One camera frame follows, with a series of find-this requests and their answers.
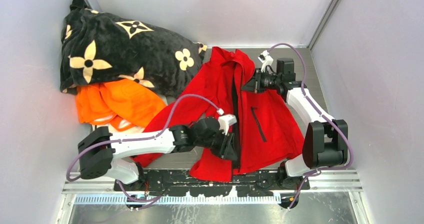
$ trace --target jacket pocket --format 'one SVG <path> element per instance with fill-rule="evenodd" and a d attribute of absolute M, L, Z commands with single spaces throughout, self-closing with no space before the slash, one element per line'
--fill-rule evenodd
<path fill-rule="evenodd" d="M 265 134 L 262 131 L 261 123 L 259 122 L 258 117 L 256 116 L 256 113 L 255 113 L 255 110 L 258 109 L 258 108 L 252 106 L 252 107 L 250 107 L 250 109 L 252 111 L 253 118 L 256 121 L 257 129 L 259 130 L 260 136 L 262 137 L 262 141 L 266 143 L 267 142 L 267 138 L 265 137 Z"/>

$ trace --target black fleece blanket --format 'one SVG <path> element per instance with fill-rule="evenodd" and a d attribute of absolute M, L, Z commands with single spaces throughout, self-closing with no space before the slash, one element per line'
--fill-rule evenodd
<path fill-rule="evenodd" d="M 73 0 L 64 19 L 60 90 L 127 78 L 178 97 L 199 71 L 206 45 L 139 20 L 86 8 Z"/>

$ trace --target gray wall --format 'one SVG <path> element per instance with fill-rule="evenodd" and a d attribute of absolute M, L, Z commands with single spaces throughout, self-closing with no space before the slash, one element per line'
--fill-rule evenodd
<path fill-rule="evenodd" d="M 341 0 L 312 50 L 375 223 L 423 223 L 424 0 Z"/>
<path fill-rule="evenodd" d="M 307 46 L 331 0 L 89 0 L 93 8 L 220 47 Z"/>
<path fill-rule="evenodd" d="M 0 0 L 2 224 L 49 224 L 65 170 L 88 134 L 59 91 L 61 30 L 72 0 Z"/>

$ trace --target red fabric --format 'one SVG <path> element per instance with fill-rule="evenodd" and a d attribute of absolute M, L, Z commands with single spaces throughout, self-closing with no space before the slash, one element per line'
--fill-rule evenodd
<path fill-rule="evenodd" d="M 201 159 L 191 168 L 191 176 L 201 180 L 229 182 L 232 175 L 253 172 L 285 158 L 295 158 L 302 153 L 303 135 L 281 96 L 271 90 L 261 94 L 241 91 L 241 86 L 250 80 L 254 71 L 255 64 L 242 51 L 236 50 L 234 53 L 214 47 L 210 61 L 202 65 L 198 74 L 181 94 L 204 96 L 222 108 L 226 114 L 234 113 L 233 78 L 238 95 L 240 169 L 232 169 L 231 161 L 222 160 L 205 148 Z M 173 104 L 164 108 L 144 131 L 161 130 L 172 107 Z M 203 113 L 216 118 L 219 116 L 216 109 L 204 100 L 187 97 L 176 107 L 170 126 L 188 125 L 192 121 L 197 121 Z M 143 154 L 134 160 L 146 167 L 160 155 Z"/>

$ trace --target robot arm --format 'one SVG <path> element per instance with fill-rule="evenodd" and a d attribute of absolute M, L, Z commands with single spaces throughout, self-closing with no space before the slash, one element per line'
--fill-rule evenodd
<path fill-rule="evenodd" d="M 172 126 L 159 136 L 160 131 L 109 133 L 107 127 L 100 127 L 78 144 L 79 153 L 102 141 L 111 143 L 91 149 L 79 159 L 81 178 L 110 177 L 131 184 L 139 180 L 143 170 L 136 163 L 122 158 L 148 153 L 189 152 L 196 146 L 210 148 L 221 159 L 237 160 L 239 157 L 233 148 L 234 134 L 229 133 L 230 126 L 236 122 L 232 114 L 222 115 L 218 119 L 207 117 L 190 126 Z"/>
<path fill-rule="evenodd" d="M 335 120 L 324 111 L 312 98 L 305 85 L 303 92 L 302 82 L 296 81 L 293 59 L 279 58 L 276 72 L 272 73 L 266 71 L 267 66 L 273 63 L 268 51 L 262 52 L 258 59 L 262 62 L 262 67 L 255 70 L 252 79 L 241 89 L 254 93 L 262 93 L 268 89 L 276 90 L 307 125 L 302 154 L 283 164 L 285 177 L 301 177 L 304 173 L 318 167 L 345 164 L 348 160 L 348 147 L 323 116 L 331 120 L 347 137 L 348 125 L 346 122 Z"/>

